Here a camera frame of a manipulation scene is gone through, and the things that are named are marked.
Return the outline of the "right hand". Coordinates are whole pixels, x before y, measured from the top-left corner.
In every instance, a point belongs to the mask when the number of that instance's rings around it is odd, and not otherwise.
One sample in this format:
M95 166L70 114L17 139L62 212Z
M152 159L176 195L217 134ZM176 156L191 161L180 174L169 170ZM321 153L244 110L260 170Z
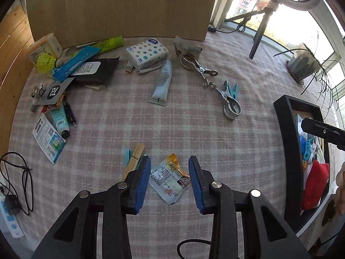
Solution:
M342 164L340 171L336 175L336 210L339 215L345 212L345 163Z

